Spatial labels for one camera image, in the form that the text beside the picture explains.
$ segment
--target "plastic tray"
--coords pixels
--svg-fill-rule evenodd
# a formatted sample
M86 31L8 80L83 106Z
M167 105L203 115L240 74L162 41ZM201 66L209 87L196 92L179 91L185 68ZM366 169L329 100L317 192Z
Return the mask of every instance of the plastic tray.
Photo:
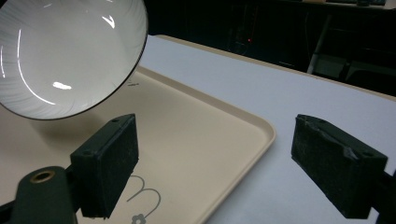
M0 203L35 169L69 154L107 121L136 114L140 160L110 219L78 223L202 223L273 143L265 119L139 67L115 94L69 119L0 109Z

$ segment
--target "white table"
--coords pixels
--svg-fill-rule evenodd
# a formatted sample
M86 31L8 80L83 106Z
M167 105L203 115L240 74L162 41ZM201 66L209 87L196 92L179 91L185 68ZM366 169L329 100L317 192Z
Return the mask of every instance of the white table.
M268 119L276 128L269 151L208 223L375 223L375 210L368 220L345 219L291 159L291 141L298 114L326 119L386 154L386 171L393 174L394 98L155 36L148 37L140 66Z

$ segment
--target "dark background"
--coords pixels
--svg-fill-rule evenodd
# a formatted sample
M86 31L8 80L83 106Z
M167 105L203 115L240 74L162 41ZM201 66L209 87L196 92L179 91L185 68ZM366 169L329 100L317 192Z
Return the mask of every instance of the dark background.
M332 19L320 54L344 63L362 40L379 43L386 36L365 31L370 22L382 23L387 10L378 8L282 0L145 0L145 4L150 35L170 35L302 72L307 71L329 15Z

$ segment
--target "white surface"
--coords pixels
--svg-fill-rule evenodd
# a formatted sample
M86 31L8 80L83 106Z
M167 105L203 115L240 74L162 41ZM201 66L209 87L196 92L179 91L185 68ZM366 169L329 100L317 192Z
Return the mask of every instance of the white surface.
M393 174L395 102L153 36L140 65L268 119L276 128L269 151L208 223L375 223L375 210L368 220L342 217L291 159L291 141L297 114L326 119L388 155L386 171Z
M33 119L97 105L135 67L147 27L143 0L6 1L0 103Z

